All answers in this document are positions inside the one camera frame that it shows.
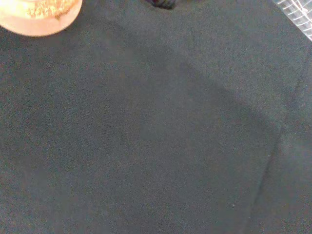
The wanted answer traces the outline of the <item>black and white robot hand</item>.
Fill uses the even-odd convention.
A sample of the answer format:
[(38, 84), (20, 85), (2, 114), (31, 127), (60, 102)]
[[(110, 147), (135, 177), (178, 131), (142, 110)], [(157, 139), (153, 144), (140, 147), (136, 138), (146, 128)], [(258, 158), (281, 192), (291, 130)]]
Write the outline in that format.
[(153, 7), (165, 10), (172, 10), (177, 4), (177, 0), (145, 0)]

